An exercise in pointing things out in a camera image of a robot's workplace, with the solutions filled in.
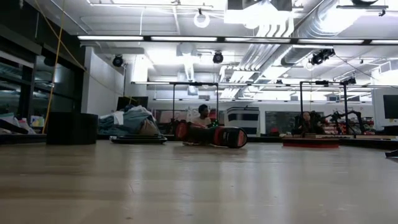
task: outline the black speaker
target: black speaker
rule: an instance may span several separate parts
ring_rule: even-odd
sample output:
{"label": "black speaker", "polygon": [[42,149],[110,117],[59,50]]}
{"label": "black speaker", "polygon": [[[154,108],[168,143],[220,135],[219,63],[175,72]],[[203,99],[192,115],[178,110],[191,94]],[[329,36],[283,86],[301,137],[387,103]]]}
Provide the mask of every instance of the black speaker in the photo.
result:
{"label": "black speaker", "polygon": [[51,112],[47,126],[47,144],[95,144],[97,129],[98,115]]}

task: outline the man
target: man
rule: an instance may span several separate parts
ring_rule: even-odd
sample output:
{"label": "man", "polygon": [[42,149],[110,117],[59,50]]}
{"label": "man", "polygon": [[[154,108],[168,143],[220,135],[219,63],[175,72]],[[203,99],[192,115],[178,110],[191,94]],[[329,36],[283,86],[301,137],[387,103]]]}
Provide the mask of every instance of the man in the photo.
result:
{"label": "man", "polygon": [[192,123],[199,124],[202,126],[208,126],[209,124],[211,124],[211,120],[208,117],[209,116],[209,107],[207,107],[207,105],[200,105],[198,112],[199,112],[200,116],[197,118],[194,118],[192,120]]}
{"label": "man", "polygon": [[303,124],[298,127],[302,133],[313,133],[313,134],[324,134],[325,131],[321,127],[320,122],[314,124],[311,121],[310,112],[306,111],[303,113]]}

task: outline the sitting person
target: sitting person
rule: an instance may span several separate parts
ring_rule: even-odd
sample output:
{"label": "sitting person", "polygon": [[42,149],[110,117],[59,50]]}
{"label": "sitting person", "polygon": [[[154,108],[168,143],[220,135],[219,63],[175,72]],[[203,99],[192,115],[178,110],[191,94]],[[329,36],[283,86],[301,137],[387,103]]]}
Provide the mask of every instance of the sitting person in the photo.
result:
{"label": "sitting person", "polygon": [[207,105],[200,105],[198,112],[200,113],[200,116],[197,118],[194,118],[192,120],[193,124],[198,124],[201,126],[209,126],[211,124],[211,120],[208,117],[209,116],[209,108],[207,107]]}
{"label": "sitting person", "polygon": [[312,133],[312,134],[324,134],[325,131],[321,127],[320,122],[311,121],[310,112],[306,111],[303,113],[303,123],[298,127],[302,134],[304,133]]}

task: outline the black pole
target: black pole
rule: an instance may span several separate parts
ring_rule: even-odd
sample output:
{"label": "black pole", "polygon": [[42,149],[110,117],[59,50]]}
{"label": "black pole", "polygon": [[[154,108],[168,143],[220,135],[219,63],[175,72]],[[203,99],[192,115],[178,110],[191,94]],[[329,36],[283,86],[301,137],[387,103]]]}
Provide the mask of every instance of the black pole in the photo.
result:
{"label": "black pole", "polygon": [[216,120],[218,122],[218,85],[217,85],[217,108],[216,108]]}
{"label": "black pole", "polygon": [[175,104],[175,84],[173,85],[173,118],[172,118],[172,122],[174,122],[174,104]]}
{"label": "black pole", "polygon": [[303,82],[300,82],[300,106],[301,106],[301,115],[300,117],[303,117],[303,112],[304,112],[304,105],[303,105]]}
{"label": "black pole", "polygon": [[348,104],[347,104],[347,85],[343,84],[344,89],[344,110],[346,111],[346,134],[348,134]]}

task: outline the wooden floor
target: wooden floor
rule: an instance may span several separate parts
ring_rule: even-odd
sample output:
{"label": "wooden floor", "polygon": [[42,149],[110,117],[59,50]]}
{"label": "wooden floor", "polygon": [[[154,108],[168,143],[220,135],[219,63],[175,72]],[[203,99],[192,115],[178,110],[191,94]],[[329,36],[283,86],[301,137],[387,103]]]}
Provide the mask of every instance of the wooden floor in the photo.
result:
{"label": "wooden floor", "polygon": [[396,224],[398,163],[383,152],[0,146],[0,223]]}

